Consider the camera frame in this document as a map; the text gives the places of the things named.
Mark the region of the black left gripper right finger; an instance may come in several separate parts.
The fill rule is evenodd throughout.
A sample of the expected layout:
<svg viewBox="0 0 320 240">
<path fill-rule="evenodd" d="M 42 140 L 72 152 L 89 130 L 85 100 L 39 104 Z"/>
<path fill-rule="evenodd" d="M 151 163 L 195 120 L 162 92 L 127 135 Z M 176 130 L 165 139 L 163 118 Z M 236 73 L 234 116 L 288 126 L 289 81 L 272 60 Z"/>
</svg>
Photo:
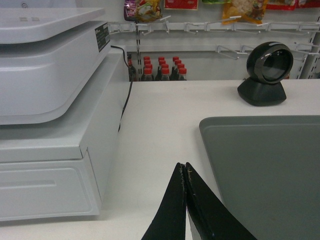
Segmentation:
<svg viewBox="0 0 320 240">
<path fill-rule="evenodd" d="M 230 213 L 189 162 L 185 164 L 183 174 L 187 209 L 202 240 L 256 239 Z"/>
</svg>

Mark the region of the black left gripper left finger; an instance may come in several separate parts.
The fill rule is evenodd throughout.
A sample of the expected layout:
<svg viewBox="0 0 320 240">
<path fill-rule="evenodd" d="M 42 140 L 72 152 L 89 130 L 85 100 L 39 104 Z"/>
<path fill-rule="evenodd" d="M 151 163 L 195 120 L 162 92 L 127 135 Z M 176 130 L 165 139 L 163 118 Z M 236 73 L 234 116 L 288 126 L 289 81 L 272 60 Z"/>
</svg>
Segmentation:
<svg viewBox="0 0 320 240">
<path fill-rule="evenodd" d="M 184 165 L 177 163 L 143 240 L 184 240 L 186 238 L 186 183 Z"/>
</svg>

